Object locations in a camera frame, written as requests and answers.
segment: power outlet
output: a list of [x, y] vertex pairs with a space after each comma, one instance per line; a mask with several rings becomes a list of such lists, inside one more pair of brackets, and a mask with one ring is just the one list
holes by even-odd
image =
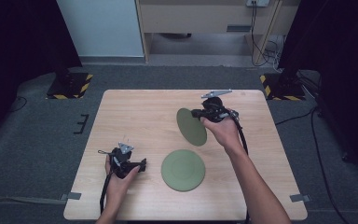
[[257, 7], [267, 7], [269, 5], [269, 0], [247, 0], [246, 6], [253, 7], [255, 3]]

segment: green disc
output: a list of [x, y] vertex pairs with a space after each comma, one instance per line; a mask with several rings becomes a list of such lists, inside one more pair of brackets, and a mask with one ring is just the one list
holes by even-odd
[[202, 182], [205, 176], [205, 165], [195, 152], [179, 149], [164, 159], [161, 165], [161, 175], [172, 189], [189, 191]]
[[192, 145], [200, 147], [206, 143], [206, 130], [197, 118], [191, 116], [191, 111], [181, 108], [176, 113], [176, 121], [183, 137]]

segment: white wall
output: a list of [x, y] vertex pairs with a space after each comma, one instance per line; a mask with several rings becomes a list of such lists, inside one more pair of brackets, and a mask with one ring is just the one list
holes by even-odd
[[57, 0], [79, 56], [144, 57], [134, 0]]

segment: wooden tabletop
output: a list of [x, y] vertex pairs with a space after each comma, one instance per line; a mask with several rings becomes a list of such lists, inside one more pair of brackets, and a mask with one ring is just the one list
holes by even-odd
[[[195, 147], [181, 135], [176, 113], [182, 108], [202, 109], [202, 94], [210, 90], [111, 90], [103, 95], [89, 141], [77, 171], [64, 217], [95, 220], [105, 179], [105, 156], [118, 142], [135, 149], [131, 161], [147, 158], [122, 204], [118, 220], [244, 220], [246, 204], [225, 150], [207, 130], [205, 145]], [[262, 91], [233, 90], [219, 96], [225, 107], [240, 113], [240, 124], [257, 170], [283, 204], [292, 220], [307, 217], [303, 202], [292, 203], [299, 193], [280, 137]], [[196, 152], [205, 163], [202, 183], [188, 192], [168, 187], [161, 177], [164, 158], [177, 149]]]

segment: desk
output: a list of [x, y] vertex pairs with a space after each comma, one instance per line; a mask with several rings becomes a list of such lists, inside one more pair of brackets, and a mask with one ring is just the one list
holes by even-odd
[[[262, 52], [270, 35], [287, 35], [299, 2], [269, 0], [267, 7], [257, 8], [254, 36]], [[232, 25], [252, 27], [253, 8], [245, 0], [136, 0], [136, 6], [146, 61], [153, 33], [223, 34]], [[249, 31], [242, 33], [252, 48]], [[262, 58], [258, 49], [253, 57], [255, 62]]]
[[[200, 96], [209, 91], [106, 91], [72, 187], [81, 198], [68, 200], [65, 218], [98, 218], [105, 156], [97, 151], [109, 151], [129, 139], [135, 146], [131, 160], [147, 158], [147, 168], [132, 183], [119, 220], [244, 220], [246, 204], [225, 150], [209, 131], [205, 145], [192, 146], [176, 124], [176, 112], [201, 108]], [[250, 157], [289, 217], [305, 219], [304, 204], [289, 198], [299, 191], [263, 92], [234, 90], [220, 98], [240, 113]], [[176, 149], [193, 150], [205, 163], [202, 183], [189, 192], [171, 189], [161, 177], [164, 158]]]

